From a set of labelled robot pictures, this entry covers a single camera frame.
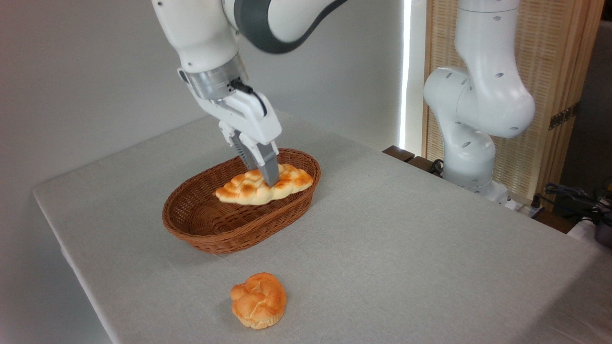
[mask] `braided bread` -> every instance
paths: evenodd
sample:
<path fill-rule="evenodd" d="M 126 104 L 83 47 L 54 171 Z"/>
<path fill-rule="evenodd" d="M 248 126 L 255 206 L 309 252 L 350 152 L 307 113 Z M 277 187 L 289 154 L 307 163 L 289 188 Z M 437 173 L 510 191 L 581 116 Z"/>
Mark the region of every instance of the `braided bread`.
<path fill-rule="evenodd" d="M 239 174 L 217 189 L 215 196 L 224 203 L 257 206 L 306 190 L 314 182 L 306 171 L 288 163 L 278 166 L 278 174 L 280 180 L 271 188 L 259 170 Z"/>

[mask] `round bread roll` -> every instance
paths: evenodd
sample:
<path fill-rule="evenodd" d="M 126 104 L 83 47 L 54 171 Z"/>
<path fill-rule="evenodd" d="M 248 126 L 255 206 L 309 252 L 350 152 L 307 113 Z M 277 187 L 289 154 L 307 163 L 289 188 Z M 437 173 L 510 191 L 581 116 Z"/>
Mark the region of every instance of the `round bread roll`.
<path fill-rule="evenodd" d="M 276 324 L 285 314 L 285 290 L 276 277 L 267 272 L 234 285 L 229 295 L 234 301 L 231 310 L 244 326 L 264 329 Z"/>
<path fill-rule="evenodd" d="M 238 174 L 223 187 L 218 188 L 215 196 L 224 203 L 258 206 L 306 190 L 314 182 L 306 171 L 288 163 L 278 166 L 278 175 L 280 177 L 278 183 L 269 187 L 259 170 Z"/>

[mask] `light strip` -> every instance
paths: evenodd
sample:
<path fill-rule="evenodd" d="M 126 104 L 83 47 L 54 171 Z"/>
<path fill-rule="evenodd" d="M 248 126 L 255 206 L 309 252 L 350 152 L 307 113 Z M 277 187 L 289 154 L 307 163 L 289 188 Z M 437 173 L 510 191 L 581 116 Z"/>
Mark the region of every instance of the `light strip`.
<path fill-rule="evenodd" d="M 401 63 L 401 94 L 400 94 L 400 128 L 398 132 L 397 146 L 406 149 L 406 112 L 408 97 L 408 67 L 410 62 L 410 14 L 412 0 L 404 0 L 404 32 L 403 32 L 403 57 Z"/>

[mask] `bamboo screen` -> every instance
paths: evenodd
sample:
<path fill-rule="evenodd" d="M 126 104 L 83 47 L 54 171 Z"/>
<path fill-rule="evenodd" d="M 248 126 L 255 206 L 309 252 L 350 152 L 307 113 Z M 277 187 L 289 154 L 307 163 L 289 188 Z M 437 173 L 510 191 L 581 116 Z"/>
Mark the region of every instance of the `bamboo screen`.
<path fill-rule="evenodd" d="M 561 177 L 573 119 L 549 130 L 550 119 L 580 99 L 602 6 L 603 0 L 521 2 L 515 54 L 536 111 L 531 126 L 519 137 L 493 137 L 497 149 L 493 179 L 510 191 L 530 198 L 546 182 Z M 447 65 L 465 66 L 454 47 L 456 16 L 457 0 L 430 0 L 427 74 Z M 442 137 L 428 107 L 424 140 L 424 156 L 442 159 Z"/>

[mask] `wicker basket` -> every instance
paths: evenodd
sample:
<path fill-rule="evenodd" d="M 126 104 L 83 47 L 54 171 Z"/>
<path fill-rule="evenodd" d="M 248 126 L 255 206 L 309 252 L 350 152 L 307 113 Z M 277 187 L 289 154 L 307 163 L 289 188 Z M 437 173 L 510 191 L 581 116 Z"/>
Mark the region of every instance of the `wicker basket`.
<path fill-rule="evenodd" d="M 315 180 L 308 189 L 262 206 L 220 202 L 214 193 L 237 174 L 247 171 L 235 157 L 186 180 L 168 197 L 162 220 L 172 235 L 209 253 L 247 249 L 295 222 L 310 207 L 321 177 L 319 163 L 295 149 L 280 149 L 279 163 L 290 163 Z"/>

